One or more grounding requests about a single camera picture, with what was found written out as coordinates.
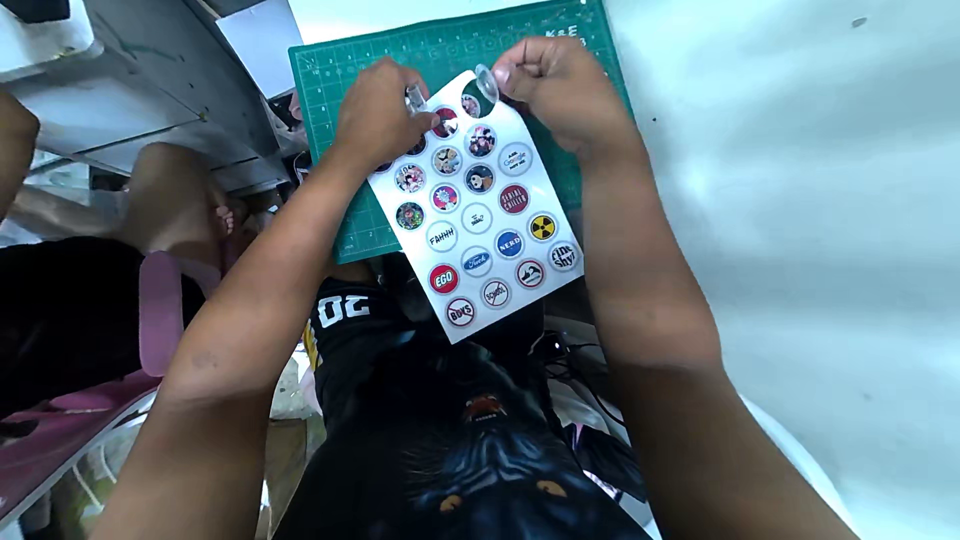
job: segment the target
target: printed number 20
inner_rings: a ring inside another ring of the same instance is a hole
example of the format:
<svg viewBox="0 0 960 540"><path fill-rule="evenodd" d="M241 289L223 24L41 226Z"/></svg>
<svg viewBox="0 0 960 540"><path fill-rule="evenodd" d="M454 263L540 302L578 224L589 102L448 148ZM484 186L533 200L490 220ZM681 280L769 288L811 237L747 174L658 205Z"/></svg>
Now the printed number 20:
<svg viewBox="0 0 960 540"><path fill-rule="evenodd" d="M367 306L357 308L357 302L369 300L366 296L347 295L347 301L344 302L342 296L330 296L317 303L317 311L320 313L320 326L326 328L344 319L344 312L347 317L359 317L361 315L370 315L370 308ZM327 306L332 307L328 313Z"/></svg>

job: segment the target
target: hand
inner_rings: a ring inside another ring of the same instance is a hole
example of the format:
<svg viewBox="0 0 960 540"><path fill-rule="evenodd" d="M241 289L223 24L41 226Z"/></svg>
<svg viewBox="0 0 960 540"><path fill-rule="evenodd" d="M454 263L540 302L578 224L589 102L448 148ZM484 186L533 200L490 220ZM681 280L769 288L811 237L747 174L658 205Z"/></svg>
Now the hand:
<svg viewBox="0 0 960 540"><path fill-rule="evenodd" d="M0 89L0 135L36 140L40 122L15 97Z"/></svg>
<svg viewBox="0 0 960 540"><path fill-rule="evenodd" d="M410 116L403 92L412 85L420 85L423 97L429 98L420 73L389 57L361 71L340 105L331 150L339 150L367 175L420 142L424 133L440 123L440 117L433 112Z"/></svg>
<svg viewBox="0 0 960 540"><path fill-rule="evenodd" d="M576 37L527 37L492 72L504 94L529 104L557 143L580 159L629 148L639 138L603 67Z"/></svg>

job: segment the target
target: red ego sticker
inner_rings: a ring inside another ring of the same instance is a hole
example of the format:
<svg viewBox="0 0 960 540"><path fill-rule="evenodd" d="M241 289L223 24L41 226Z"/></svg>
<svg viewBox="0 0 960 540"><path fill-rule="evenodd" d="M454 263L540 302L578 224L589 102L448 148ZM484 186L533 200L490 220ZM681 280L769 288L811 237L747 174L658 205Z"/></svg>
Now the red ego sticker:
<svg viewBox="0 0 960 540"><path fill-rule="evenodd" d="M449 264L438 264L430 271L430 286L440 294L449 294L457 288L460 277Z"/></svg>

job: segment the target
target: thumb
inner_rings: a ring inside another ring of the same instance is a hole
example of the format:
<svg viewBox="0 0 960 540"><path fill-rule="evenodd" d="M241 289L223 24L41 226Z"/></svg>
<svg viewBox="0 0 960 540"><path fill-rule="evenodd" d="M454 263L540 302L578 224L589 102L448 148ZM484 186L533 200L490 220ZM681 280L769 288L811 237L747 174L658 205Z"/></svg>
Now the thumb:
<svg viewBox="0 0 960 540"><path fill-rule="evenodd" d="M417 132L416 135L419 138L420 135L423 135L440 125L440 116L434 112L418 112L413 118L411 118L410 123L413 126L413 130Z"/></svg>
<svg viewBox="0 0 960 540"><path fill-rule="evenodd" d="M498 65L493 68L493 77L503 93L511 99L529 103L537 91L540 83L530 76L526 70L515 65Z"/></svg>

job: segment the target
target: boys prohibition sticker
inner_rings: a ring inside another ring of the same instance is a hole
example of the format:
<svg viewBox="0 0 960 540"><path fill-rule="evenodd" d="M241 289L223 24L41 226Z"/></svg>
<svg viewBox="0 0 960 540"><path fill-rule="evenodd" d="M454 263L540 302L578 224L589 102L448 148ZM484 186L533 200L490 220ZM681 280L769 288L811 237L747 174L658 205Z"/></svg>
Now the boys prohibition sticker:
<svg viewBox="0 0 960 540"><path fill-rule="evenodd" d="M446 320L455 327L463 328L472 323L474 318L476 308L466 298L454 298L446 305Z"/></svg>

